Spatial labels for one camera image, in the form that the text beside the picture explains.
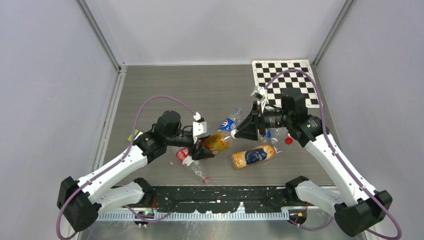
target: bottle label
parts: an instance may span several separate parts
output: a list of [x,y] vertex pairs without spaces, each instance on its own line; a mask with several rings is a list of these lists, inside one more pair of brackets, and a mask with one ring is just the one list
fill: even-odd
[[246,159],[246,164],[254,164],[256,162],[267,159],[268,154],[264,151],[263,148],[252,149],[246,151],[244,158]]
[[221,124],[221,126],[219,127],[219,130],[231,132],[231,130],[234,130],[236,127],[237,127],[236,123],[231,118],[227,118]]
[[186,166],[189,166],[194,162],[192,157],[189,155],[189,149],[187,147],[177,151],[175,156],[183,165]]

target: orange juice bottle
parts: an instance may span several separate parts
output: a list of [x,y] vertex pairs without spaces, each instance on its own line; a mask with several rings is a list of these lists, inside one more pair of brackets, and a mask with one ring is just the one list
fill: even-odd
[[241,169],[247,165],[271,159],[277,152],[276,147],[261,145],[249,151],[241,151],[232,155],[232,162],[236,169]]
[[219,131],[206,138],[204,144],[206,148],[216,155],[225,149],[231,148],[233,145],[233,137],[229,131]]

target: plastic bottle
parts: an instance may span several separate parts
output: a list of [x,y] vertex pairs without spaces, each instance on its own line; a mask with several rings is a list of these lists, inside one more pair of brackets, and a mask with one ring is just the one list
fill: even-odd
[[260,135],[257,141],[259,142],[259,145],[269,145],[270,139],[271,139],[271,132],[267,129],[265,136]]
[[193,160],[189,155],[189,149],[187,147],[172,146],[172,152],[176,158],[193,172],[197,177],[202,179],[204,184],[209,183],[209,177],[206,175],[206,171],[202,163],[198,160]]
[[239,123],[242,121],[242,109],[237,108],[235,112],[231,113],[221,124],[221,126],[218,129],[218,132],[221,131],[227,131],[231,132],[231,130],[234,130],[237,128]]
[[261,145],[249,151],[234,153],[231,158],[236,169],[241,169],[247,165],[271,159],[276,154],[274,147],[270,145]]
[[282,142],[281,140],[286,134],[287,129],[285,127],[267,129],[266,136],[261,137],[259,142],[269,142],[269,144],[260,145],[249,151],[234,153],[231,156],[234,167],[236,169],[241,169],[247,165],[273,158],[275,154],[279,153],[279,142]]
[[275,152],[278,153],[278,146],[282,140],[287,136],[287,128],[269,128],[268,131],[271,133],[269,138],[270,145],[274,147]]
[[233,145],[233,137],[229,131],[219,131],[207,137],[204,144],[216,155],[225,149],[231,148]]

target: checkerboard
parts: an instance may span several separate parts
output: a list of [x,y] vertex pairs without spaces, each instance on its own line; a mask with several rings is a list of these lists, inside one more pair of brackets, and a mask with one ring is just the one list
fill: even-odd
[[[253,76],[256,86],[265,87],[278,73],[287,69],[299,69],[311,76],[311,65],[308,60],[291,61],[253,61]],[[299,72],[287,72],[275,79],[268,87],[268,102],[271,105],[281,107],[281,90],[286,88],[298,88],[306,98],[306,107],[311,109],[319,108],[317,94],[314,85],[306,76]]]

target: clear plastic bottle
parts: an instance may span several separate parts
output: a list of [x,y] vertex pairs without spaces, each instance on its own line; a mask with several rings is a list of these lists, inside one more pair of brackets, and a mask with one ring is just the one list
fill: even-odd
[[259,145],[269,145],[270,139],[271,139],[271,132],[268,129],[266,129],[265,136],[260,135],[257,141],[259,142]]
[[271,133],[269,144],[274,147],[275,153],[278,153],[278,146],[283,142],[283,139],[287,137],[287,128],[269,128],[268,131]]
[[218,129],[218,132],[221,131],[227,131],[231,132],[232,130],[236,129],[239,123],[242,121],[242,109],[237,108],[235,112],[231,113],[221,124],[221,126]]
[[195,176],[202,179],[204,184],[209,183],[209,177],[206,174],[203,164],[198,160],[193,160],[189,155],[189,149],[187,147],[177,147],[171,146],[172,152],[175,154],[176,158],[193,172]]

